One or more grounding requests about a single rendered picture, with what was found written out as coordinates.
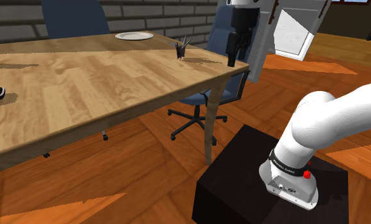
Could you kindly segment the white plate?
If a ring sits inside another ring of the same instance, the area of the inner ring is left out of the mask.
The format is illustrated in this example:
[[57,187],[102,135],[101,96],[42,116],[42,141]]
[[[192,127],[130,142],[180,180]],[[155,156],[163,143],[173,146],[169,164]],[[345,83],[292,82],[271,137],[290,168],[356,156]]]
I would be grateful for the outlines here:
[[154,34],[148,32],[122,32],[115,35],[115,38],[127,41],[140,41],[151,39]]

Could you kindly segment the black robot stand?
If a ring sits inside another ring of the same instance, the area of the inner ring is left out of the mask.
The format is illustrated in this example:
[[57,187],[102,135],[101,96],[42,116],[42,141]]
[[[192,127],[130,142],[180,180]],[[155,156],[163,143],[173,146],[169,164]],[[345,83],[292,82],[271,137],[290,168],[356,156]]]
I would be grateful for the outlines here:
[[349,224],[347,171],[311,158],[319,199],[307,211],[269,193],[259,166],[277,139],[244,125],[199,178],[192,219],[197,224]]

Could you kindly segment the wooden table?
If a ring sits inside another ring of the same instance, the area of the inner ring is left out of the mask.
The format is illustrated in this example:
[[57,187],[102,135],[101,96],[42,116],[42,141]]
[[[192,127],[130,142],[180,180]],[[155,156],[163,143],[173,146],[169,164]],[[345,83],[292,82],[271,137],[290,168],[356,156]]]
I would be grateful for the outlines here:
[[0,171],[210,90],[205,137],[222,90],[247,63],[172,39],[114,34],[0,44]]

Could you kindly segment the black paper crane figure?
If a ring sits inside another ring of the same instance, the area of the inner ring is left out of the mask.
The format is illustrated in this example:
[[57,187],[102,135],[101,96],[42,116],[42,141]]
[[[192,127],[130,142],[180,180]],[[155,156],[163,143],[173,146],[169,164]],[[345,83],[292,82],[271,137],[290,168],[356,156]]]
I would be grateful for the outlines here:
[[184,37],[184,40],[181,45],[179,45],[177,42],[168,42],[168,44],[172,45],[176,49],[176,55],[178,59],[181,59],[185,56],[185,50],[186,46],[191,42],[192,38],[190,38],[188,41],[186,40],[186,36]]

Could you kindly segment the blue office chair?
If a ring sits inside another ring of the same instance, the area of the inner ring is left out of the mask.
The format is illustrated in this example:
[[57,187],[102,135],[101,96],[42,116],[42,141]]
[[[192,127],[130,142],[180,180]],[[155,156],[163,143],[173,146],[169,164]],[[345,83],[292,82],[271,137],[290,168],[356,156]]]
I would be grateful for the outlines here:
[[[214,17],[213,26],[209,34],[209,40],[207,42],[208,51],[218,53],[220,55],[225,54],[228,34],[235,31],[235,29],[231,26],[231,18],[231,6],[224,4],[218,7],[218,12]],[[220,105],[238,101],[241,98],[247,77],[248,73],[240,73],[231,77],[221,96]],[[203,104],[207,106],[210,93],[210,90],[205,90],[201,93],[197,93],[180,100],[180,102],[183,104],[195,106],[193,115],[188,115],[179,111],[168,109],[167,114],[169,116],[175,114],[190,120],[188,123],[184,124],[182,127],[171,133],[171,139],[173,141],[176,139],[177,134],[194,123],[198,123],[199,126],[204,129],[203,121],[206,118],[204,116],[200,116],[200,106]]]
[[110,33],[97,0],[42,0],[42,12],[50,39]]

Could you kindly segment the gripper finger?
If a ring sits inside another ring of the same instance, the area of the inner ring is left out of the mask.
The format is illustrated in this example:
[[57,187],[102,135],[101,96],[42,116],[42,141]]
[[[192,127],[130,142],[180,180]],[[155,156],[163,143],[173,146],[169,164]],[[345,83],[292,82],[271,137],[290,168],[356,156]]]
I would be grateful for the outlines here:
[[234,67],[236,56],[237,56],[237,46],[238,46],[238,34],[236,32],[231,32],[228,34],[226,54],[228,55],[227,66]]
[[251,39],[253,37],[253,30],[248,29],[247,31],[241,34],[240,42],[239,42],[239,50],[246,51],[251,44]]

